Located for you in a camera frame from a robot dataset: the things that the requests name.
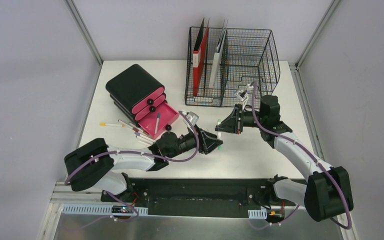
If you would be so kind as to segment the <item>grey notebook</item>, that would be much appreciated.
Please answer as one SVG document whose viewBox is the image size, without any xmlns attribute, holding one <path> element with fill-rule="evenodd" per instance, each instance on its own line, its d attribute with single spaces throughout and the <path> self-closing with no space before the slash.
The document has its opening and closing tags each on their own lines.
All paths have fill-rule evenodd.
<svg viewBox="0 0 384 240">
<path fill-rule="evenodd" d="M 213 61 L 212 61 L 212 69 L 211 69 L 211 75 L 209 79 L 209 88 L 214 89 L 215 88 L 215 82 L 217 79 L 217 75 L 220 69 L 220 64 L 222 60 L 222 55 L 223 55 L 223 48 L 225 44 L 225 38 L 226 38 L 226 32 L 227 32 L 227 24 L 229 20 L 225 19 L 223 21 L 223 25 L 221 28 L 221 32 L 219 35 L 219 39 L 214 51 L 214 56 L 213 56 Z"/>
</svg>

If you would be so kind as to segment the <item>red notebook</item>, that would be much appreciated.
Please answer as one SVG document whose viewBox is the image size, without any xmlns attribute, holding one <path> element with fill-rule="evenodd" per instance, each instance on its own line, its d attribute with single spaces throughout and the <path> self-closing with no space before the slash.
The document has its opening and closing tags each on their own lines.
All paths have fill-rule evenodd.
<svg viewBox="0 0 384 240">
<path fill-rule="evenodd" d="M 193 92 L 194 97 L 198 96 L 199 86 L 203 74 L 206 50 L 207 50 L 207 38 L 208 38 L 209 23 L 205 25 L 205 18 L 202 19 L 201 25 L 198 30 L 198 34 L 195 40 L 192 64 L 193 64 Z"/>
</svg>

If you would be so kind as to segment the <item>black pink drawer unit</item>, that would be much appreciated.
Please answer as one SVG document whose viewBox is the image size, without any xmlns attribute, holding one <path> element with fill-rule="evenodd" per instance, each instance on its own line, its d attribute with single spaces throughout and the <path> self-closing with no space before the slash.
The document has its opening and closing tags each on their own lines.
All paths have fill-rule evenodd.
<svg viewBox="0 0 384 240">
<path fill-rule="evenodd" d="M 147 132 L 152 139 L 171 131 L 180 115 L 168 104 L 165 86 L 139 64 L 131 65 L 110 79 L 105 89 L 130 122 Z M 160 122 L 155 134 L 158 113 Z"/>
</svg>

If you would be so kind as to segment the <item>teal white pen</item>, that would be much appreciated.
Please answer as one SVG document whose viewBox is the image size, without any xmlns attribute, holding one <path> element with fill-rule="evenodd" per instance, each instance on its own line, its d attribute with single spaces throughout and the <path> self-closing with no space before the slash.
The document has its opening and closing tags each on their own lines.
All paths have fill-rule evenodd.
<svg viewBox="0 0 384 240">
<path fill-rule="evenodd" d="M 160 119 L 161 119 L 161 113 L 159 112 L 156 117 L 156 122 L 155 122 L 155 129 L 154 129 L 154 134 L 156 135 L 158 130 L 159 130 L 159 124 L 160 124 Z"/>
</svg>

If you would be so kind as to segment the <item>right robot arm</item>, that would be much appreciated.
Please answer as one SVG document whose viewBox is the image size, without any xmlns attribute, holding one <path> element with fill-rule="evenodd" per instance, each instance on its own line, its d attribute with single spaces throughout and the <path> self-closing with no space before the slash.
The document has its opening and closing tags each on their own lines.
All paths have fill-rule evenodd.
<svg viewBox="0 0 384 240">
<path fill-rule="evenodd" d="M 354 208 L 349 173 L 342 167 L 333 167 L 309 151 L 281 121 L 280 104 L 275 95 L 264 95 L 260 99 L 259 110 L 247 110 L 236 104 L 231 114 L 217 124 L 217 132 L 240 134 L 244 127 L 259 128 L 261 138 L 273 149 L 284 155 L 302 174 L 306 184 L 292 181 L 284 176 L 268 180 L 264 190 L 264 200 L 276 205 L 282 200 L 304 206 L 309 216 L 316 222 L 333 220 L 345 214 L 350 229 Z"/>
</svg>

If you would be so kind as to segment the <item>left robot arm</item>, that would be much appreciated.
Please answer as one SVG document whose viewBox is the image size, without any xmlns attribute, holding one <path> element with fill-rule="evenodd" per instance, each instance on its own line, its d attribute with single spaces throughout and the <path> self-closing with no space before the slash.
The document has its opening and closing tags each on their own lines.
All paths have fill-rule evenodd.
<svg viewBox="0 0 384 240">
<path fill-rule="evenodd" d="M 208 155 L 222 144 L 216 134 L 197 125 L 189 128 L 186 135 L 165 132 L 152 145 L 142 149 L 111 146 L 99 137 L 64 157 L 68 174 L 64 183 L 74 192 L 100 188 L 124 203 L 132 198 L 133 189 L 128 184 L 127 175 L 118 175 L 116 170 L 156 172 L 170 162 L 184 163 L 197 154 Z"/>
</svg>

